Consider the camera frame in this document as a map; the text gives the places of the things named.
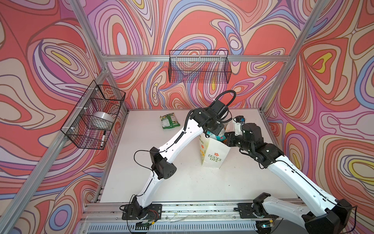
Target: snack bag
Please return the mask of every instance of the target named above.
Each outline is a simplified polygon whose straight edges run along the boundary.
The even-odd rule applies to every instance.
[[[164,116],[160,116],[161,122],[162,122],[162,128],[163,129],[169,129],[169,128],[175,128],[179,127],[180,124],[177,121],[177,118],[175,117],[174,113],[170,113]]]
[[[210,138],[213,138],[215,140],[219,140],[220,142],[223,142],[224,140],[226,140],[226,137],[225,137],[225,128],[223,128],[221,130],[221,132],[218,134],[218,136],[214,135],[210,131],[207,131],[206,133],[209,135]]]

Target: paper bag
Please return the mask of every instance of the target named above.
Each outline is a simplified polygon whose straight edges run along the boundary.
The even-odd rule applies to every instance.
[[[200,134],[200,155],[204,167],[220,168],[230,147],[213,138],[206,138],[204,133]]]

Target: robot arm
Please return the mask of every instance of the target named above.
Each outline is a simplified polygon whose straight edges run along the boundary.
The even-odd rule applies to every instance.
[[[228,104],[224,104],[218,100],[221,96],[226,93],[232,93],[233,98]],[[222,92],[214,100],[214,102],[206,108],[197,108],[191,110],[181,129],[171,140],[165,145],[156,148],[153,147],[150,150],[152,160],[152,172],[142,189],[140,195],[136,195],[129,206],[125,206],[123,219],[128,219],[128,213],[131,213],[131,217],[137,219],[143,218],[147,215],[148,207],[152,203],[152,196],[157,191],[161,183],[170,178],[177,170],[174,166],[173,161],[179,152],[196,136],[201,133],[211,133],[218,135],[224,127],[225,122],[229,122],[232,118],[224,121],[225,113],[228,113],[229,108],[227,107],[232,103],[236,97],[236,92],[233,90],[227,90]]]
[[[218,98],[228,92],[233,93],[232,100],[223,104]],[[228,105],[235,99],[236,93],[228,90],[220,94],[206,108],[191,110],[187,115],[184,128],[165,145],[150,150],[152,172],[140,195],[136,195],[124,208],[122,219],[142,219],[156,210],[151,204],[152,195],[161,182],[170,178],[177,168],[173,165],[175,157],[196,136],[207,131],[218,135],[224,127],[224,114]],[[275,145],[264,142],[261,129],[256,124],[245,123],[243,116],[233,119],[235,131],[225,133],[229,147],[237,146],[239,152],[252,157],[264,168],[280,177],[307,205],[300,207],[288,203],[267,193],[253,200],[253,212],[257,216],[276,215],[304,227],[310,234],[338,234],[347,225],[352,206],[345,200],[337,200],[328,194],[307,176],[305,176]]]
[[[233,119],[233,132],[225,133],[226,144],[252,157],[281,178],[307,205],[303,208],[262,193],[254,199],[257,215],[277,215],[304,227],[308,233],[338,234],[347,225],[352,206],[337,200],[304,175],[275,145],[264,142],[261,129],[246,124],[243,116]]]

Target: psychedelic wallpaper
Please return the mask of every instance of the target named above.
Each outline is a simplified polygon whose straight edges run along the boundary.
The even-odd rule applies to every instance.
[[[315,4],[314,0],[82,3],[103,53],[110,55],[167,55],[170,49],[287,55]],[[238,93],[231,107],[258,108],[282,66],[275,62],[232,62],[230,82],[223,85],[169,83],[168,64],[111,62],[108,66],[118,86],[128,94],[125,103],[129,109],[204,107],[226,89]]]
[[[266,112],[291,161],[358,205],[361,234],[374,233],[373,38],[373,1],[331,1]]]
[[[237,93],[231,108],[258,108],[283,63],[232,62],[233,73],[228,84],[170,83],[168,62],[111,64],[118,87],[127,93],[127,108],[191,109],[210,105],[218,94],[228,89]],[[230,95],[225,95],[222,101],[227,103],[230,99]]]
[[[66,1],[0,1],[0,215],[100,71]],[[65,145],[13,234],[73,230],[122,118],[104,151]]]

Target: white tabletop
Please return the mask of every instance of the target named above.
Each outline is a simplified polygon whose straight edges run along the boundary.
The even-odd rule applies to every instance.
[[[180,127],[163,130],[160,116],[174,112]],[[109,172],[100,202],[128,202],[146,183],[150,170],[134,162],[139,149],[150,150],[165,144],[183,126],[188,110],[130,111]],[[261,127],[264,141],[272,143],[257,109],[231,110],[233,117],[243,115],[246,122]],[[138,152],[137,161],[151,167],[148,152]],[[153,201],[226,201],[254,199],[262,192],[277,198],[297,198],[280,178],[267,169],[261,170],[252,158],[232,147],[220,169],[201,165],[198,137],[193,139],[174,161],[175,174],[166,179]]]

